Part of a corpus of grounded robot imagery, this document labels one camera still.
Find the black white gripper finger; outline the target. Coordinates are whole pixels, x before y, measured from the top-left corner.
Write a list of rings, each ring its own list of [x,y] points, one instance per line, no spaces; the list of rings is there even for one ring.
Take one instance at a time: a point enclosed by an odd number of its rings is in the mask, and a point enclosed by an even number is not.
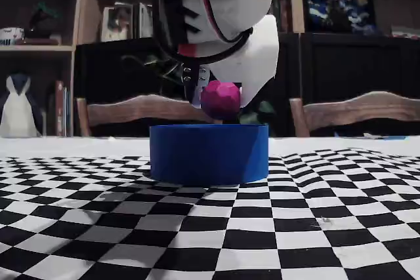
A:
[[[197,64],[182,64],[182,84],[186,100],[195,108],[201,108],[201,92],[208,85],[211,72]]]

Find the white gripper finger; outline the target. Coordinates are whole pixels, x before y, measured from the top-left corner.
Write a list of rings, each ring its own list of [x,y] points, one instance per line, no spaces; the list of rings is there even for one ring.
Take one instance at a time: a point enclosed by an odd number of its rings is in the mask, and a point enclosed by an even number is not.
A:
[[[219,81],[241,84],[243,108],[275,76],[276,67],[276,59],[226,59],[211,64],[211,72]]]

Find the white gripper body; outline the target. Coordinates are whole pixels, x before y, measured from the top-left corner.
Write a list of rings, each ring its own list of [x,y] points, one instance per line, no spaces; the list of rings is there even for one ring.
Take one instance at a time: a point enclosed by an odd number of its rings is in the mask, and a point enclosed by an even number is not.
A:
[[[279,43],[271,0],[157,0],[157,41],[185,64],[276,59]]]

